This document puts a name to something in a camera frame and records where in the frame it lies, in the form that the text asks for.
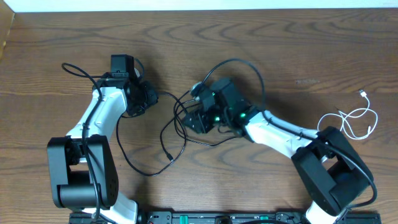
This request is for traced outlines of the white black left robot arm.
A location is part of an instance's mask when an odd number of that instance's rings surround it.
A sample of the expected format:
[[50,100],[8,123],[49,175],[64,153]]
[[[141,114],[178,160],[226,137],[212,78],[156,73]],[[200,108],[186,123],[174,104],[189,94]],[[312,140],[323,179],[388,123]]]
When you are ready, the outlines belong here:
[[123,114],[140,116],[158,102],[154,87],[137,70],[138,59],[111,56],[111,70],[92,77],[92,100],[79,122],[47,144],[52,198],[56,207],[85,214],[88,223],[140,223],[138,205],[119,192],[109,140]]

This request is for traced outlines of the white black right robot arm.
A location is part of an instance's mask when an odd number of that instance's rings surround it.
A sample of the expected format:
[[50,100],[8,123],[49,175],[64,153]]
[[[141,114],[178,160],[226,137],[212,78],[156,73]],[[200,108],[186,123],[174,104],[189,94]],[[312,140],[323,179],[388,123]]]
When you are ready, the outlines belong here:
[[343,133],[333,126],[322,131],[302,128],[252,105],[229,78],[190,90],[199,107],[183,119],[197,134],[226,126],[235,136],[268,146],[294,164],[312,198],[305,213],[309,223],[336,223],[374,177]]

